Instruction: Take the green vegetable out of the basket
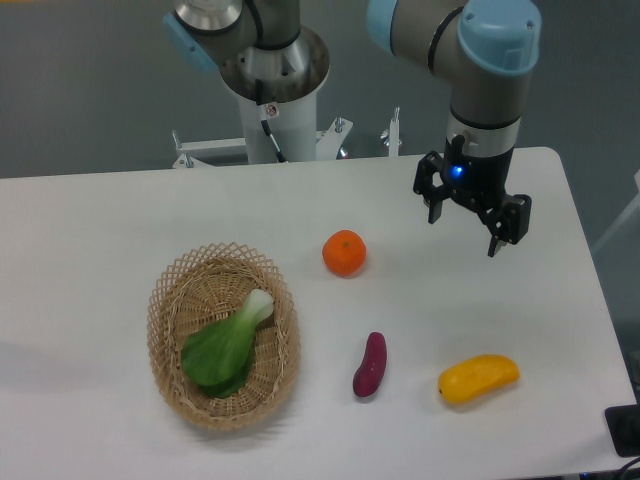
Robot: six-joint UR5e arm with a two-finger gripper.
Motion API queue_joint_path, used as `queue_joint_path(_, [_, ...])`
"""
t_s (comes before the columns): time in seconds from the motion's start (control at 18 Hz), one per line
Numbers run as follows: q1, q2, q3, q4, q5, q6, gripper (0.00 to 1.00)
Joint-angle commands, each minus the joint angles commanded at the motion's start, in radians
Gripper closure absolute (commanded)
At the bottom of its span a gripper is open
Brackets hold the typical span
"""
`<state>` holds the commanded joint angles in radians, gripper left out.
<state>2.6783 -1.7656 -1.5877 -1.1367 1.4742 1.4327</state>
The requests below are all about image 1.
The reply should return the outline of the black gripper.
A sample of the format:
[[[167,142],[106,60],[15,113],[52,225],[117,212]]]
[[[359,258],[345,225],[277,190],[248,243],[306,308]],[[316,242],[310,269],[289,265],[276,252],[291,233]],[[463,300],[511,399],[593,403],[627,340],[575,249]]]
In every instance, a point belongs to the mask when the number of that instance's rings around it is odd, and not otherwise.
[[[493,258],[503,246],[517,245],[528,233],[532,198],[506,193],[514,148],[496,156],[477,157],[464,153],[466,146],[465,137],[458,134],[446,141],[444,158],[436,151],[422,157],[413,192],[423,198],[429,224],[441,217],[443,202],[451,193],[458,204],[479,208],[478,217],[491,235],[488,256]],[[443,183],[436,186],[434,176],[440,174]]]

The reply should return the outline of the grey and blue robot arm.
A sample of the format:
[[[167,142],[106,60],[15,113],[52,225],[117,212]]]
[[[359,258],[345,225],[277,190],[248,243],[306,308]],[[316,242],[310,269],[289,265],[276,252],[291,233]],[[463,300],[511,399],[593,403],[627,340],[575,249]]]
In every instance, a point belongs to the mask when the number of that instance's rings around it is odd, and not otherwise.
[[[241,110],[251,163],[316,160],[316,95],[329,73],[324,41],[296,1],[177,1],[164,16],[177,51],[218,71]],[[531,198],[505,189],[541,15],[529,1],[372,1],[371,39],[451,88],[445,146],[418,163],[413,189],[439,219],[444,201],[475,213],[489,253],[527,233]]]

